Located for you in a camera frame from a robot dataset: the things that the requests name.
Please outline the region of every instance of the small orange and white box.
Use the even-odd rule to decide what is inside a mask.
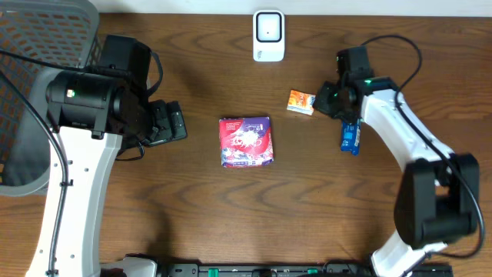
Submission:
[[[313,103],[315,99],[316,95],[310,95],[292,89],[289,103],[287,104],[287,110],[300,112],[305,115],[312,115],[314,112]]]

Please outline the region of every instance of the blue wrapper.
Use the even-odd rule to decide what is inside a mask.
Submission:
[[[342,121],[341,123],[341,151],[351,152],[352,155],[359,155],[361,144],[361,120],[358,119],[356,124],[349,125]]]

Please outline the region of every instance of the red and purple package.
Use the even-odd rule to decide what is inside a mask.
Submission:
[[[270,118],[219,120],[222,166],[247,167],[274,161]]]

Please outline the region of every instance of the gray plastic basket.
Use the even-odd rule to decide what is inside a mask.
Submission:
[[[99,16],[86,0],[0,0],[0,48],[59,65],[98,60]],[[44,88],[57,70],[0,55],[0,70],[45,116]],[[49,180],[49,144],[24,105],[0,81],[0,195],[43,192]]]

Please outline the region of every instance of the brown wooden tabletop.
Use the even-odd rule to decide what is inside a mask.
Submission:
[[[179,100],[188,138],[116,162],[101,227],[102,262],[146,252],[203,263],[322,263],[363,259],[394,231],[401,171],[368,126],[361,153],[340,150],[341,123],[286,110],[292,88],[316,93],[336,81],[336,52],[383,34],[421,47],[421,73],[404,90],[415,114],[455,152],[480,163],[480,203],[492,233],[492,19],[287,16],[281,62],[252,58],[251,16],[101,15],[99,33],[136,37],[156,51],[164,81],[152,96]],[[377,75],[401,83],[416,55],[389,39],[369,46]],[[151,80],[157,70],[152,67]],[[221,167],[218,120],[271,117],[275,160],[253,169]],[[0,200],[0,275],[27,271],[45,198]],[[449,252],[471,250],[477,236]],[[455,276],[489,276],[492,242]]]

